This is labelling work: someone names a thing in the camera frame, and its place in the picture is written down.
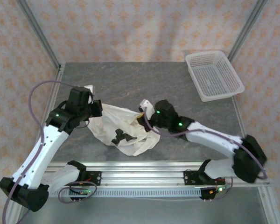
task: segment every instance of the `white basket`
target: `white basket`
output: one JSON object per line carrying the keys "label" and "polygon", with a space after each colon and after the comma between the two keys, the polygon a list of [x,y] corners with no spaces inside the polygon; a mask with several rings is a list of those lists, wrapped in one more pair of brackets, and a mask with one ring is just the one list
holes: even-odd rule
{"label": "white basket", "polygon": [[186,62],[203,102],[228,98],[245,90],[233,66],[220,50],[187,55]]}

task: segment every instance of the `gray countertop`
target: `gray countertop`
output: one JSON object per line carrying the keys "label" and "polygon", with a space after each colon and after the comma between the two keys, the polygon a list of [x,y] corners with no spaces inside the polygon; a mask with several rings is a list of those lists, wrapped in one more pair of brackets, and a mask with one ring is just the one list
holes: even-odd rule
{"label": "gray countertop", "polygon": [[[152,104],[167,99],[179,113],[223,133],[240,135],[231,98],[202,102],[184,62],[67,63],[62,81],[95,86],[95,99],[138,111],[142,99]],[[68,99],[70,87],[61,85],[56,105]],[[88,128],[76,129],[53,161],[203,161],[224,155],[202,145],[161,137],[159,143],[136,157],[106,146]]]}

